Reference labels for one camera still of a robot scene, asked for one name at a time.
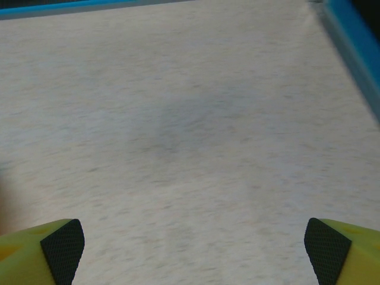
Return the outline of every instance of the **black rubber pad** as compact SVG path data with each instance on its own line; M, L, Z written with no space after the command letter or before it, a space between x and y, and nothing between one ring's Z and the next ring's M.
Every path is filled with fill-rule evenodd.
M41 240L42 251L56 285L71 285L84 250L84 235L79 220Z
M351 240L317 218L311 218L304 241L319 285L335 285L350 250Z
M87 0L0 0L0 9L21 8L38 5L80 2Z
M372 34L380 42L380 1L379 0L350 0Z

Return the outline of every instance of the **white speckled floor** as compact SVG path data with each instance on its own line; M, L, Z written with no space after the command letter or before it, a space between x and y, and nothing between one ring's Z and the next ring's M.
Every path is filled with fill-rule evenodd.
M10 221L76 285L316 285L310 217L380 229L380 133L303 0L0 22Z

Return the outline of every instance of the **white surface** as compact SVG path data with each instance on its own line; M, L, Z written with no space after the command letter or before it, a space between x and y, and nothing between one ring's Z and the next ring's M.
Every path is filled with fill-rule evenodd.
M315 216L380 229L380 135L302 0L0 22L14 229L79 218L74 284L316 284Z

